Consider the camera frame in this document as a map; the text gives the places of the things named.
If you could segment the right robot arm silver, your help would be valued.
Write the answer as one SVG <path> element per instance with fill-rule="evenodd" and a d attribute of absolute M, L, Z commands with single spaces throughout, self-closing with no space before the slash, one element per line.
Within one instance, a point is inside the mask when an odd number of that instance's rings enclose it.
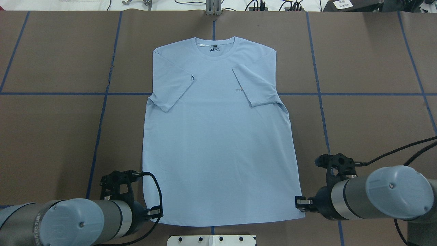
<path fill-rule="evenodd" d="M 407 222 L 406 244 L 436 245 L 437 182 L 409 166 L 383 167 L 368 176 L 322 187 L 315 196 L 295 197 L 301 212 L 329 220 L 392 218 Z"/>

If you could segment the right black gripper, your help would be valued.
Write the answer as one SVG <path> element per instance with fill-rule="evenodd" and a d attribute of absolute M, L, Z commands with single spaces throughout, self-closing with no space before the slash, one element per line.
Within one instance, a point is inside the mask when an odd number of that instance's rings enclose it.
<path fill-rule="evenodd" d="M 304 196 L 295 196 L 295 207 L 303 213 L 319 213 L 328 220 L 337 219 L 328 187 L 322 187 L 316 195 L 308 199 Z"/>

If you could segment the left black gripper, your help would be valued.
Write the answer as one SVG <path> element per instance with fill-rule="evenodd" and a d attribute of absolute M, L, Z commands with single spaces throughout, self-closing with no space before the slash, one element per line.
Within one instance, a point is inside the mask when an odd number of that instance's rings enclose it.
<path fill-rule="evenodd" d="M 152 208 L 144 207 L 137 201 L 133 201 L 130 206 L 132 212 L 132 222 L 129 228 L 129 234 L 136 233 L 141 229 L 148 220 L 163 217 L 163 206 L 153 206 Z"/>

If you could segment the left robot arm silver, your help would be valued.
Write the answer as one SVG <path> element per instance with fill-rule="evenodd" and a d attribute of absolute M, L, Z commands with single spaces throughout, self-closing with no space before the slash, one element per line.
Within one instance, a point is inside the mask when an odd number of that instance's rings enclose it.
<path fill-rule="evenodd" d="M 95 246 L 136 233 L 159 220 L 162 207 L 134 201 L 70 199 L 1 210 L 2 246 Z"/>

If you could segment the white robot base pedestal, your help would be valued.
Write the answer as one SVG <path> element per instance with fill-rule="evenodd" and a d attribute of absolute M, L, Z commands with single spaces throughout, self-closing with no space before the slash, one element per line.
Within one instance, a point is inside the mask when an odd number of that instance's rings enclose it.
<path fill-rule="evenodd" d="M 256 246 L 255 235 L 175 235 L 167 246 Z"/>

